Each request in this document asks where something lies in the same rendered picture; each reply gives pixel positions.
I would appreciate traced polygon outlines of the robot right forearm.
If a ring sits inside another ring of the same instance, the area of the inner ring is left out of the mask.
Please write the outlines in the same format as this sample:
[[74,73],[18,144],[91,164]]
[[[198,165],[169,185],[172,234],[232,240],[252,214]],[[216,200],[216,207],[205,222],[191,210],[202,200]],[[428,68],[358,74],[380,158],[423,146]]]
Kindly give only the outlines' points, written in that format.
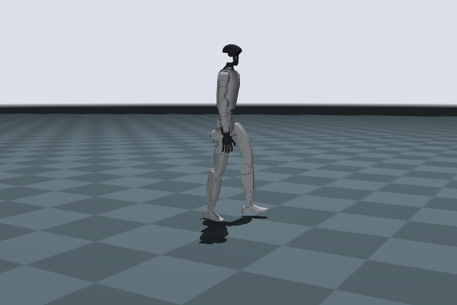
[[227,101],[225,99],[221,99],[219,101],[219,116],[220,116],[220,125],[223,128],[224,133],[229,132],[229,121],[228,121],[228,109],[226,109]]

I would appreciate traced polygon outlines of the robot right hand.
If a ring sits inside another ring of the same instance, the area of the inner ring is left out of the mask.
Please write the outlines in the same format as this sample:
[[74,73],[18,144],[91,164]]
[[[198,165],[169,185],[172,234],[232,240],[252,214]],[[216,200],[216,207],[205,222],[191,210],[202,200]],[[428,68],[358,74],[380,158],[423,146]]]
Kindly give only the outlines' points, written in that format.
[[224,152],[224,144],[225,144],[225,153],[227,152],[227,145],[228,145],[228,153],[230,152],[230,146],[231,146],[231,151],[233,151],[232,142],[233,142],[234,146],[236,145],[236,143],[231,138],[231,136],[229,135],[230,134],[230,129],[229,129],[228,133],[224,133],[223,132],[223,128],[221,127],[221,134],[224,135],[224,137],[222,138],[223,146],[222,146],[222,151],[221,152]]

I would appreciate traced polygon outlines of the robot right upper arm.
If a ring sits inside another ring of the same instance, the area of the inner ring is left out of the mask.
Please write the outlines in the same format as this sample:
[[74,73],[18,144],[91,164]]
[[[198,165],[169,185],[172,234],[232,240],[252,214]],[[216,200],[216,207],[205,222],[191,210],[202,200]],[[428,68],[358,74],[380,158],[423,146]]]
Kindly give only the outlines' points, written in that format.
[[219,90],[218,90],[218,103],[221,99],[225,99],[227,101],[226,108],[229,107],[229,100],[226,99],[226,94],[228,91],[228,83],[230,81],[230,74],[227,71],[220,72],[218,75],[218,82],[219,82]]

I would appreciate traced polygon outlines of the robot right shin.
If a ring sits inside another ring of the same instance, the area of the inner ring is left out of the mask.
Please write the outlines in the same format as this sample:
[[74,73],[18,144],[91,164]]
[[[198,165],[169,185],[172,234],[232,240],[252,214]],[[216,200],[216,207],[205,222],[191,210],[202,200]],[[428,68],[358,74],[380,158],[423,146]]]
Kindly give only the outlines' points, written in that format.
[[208,206],[207,213],[214,211],[213,209],[216,206],[216,200],[219,197],[221,189],[222,176],[219,176],[216,180],[214,170],[208,172],[208,181],[207,181],[207,194],[208,194]]

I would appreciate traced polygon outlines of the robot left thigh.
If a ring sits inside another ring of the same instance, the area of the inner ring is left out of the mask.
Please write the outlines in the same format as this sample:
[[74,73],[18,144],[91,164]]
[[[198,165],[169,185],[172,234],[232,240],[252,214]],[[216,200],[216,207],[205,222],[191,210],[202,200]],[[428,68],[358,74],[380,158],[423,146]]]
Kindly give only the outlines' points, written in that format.
[[244,161],[239,165],[239,171],[242,174],[248,174],[252,170],[253,166],[253,152],[249,137],[240,123],[235,123],[233,132],[229,134],[231,137],[236,137],[236,145],[241,155],[244,157]]

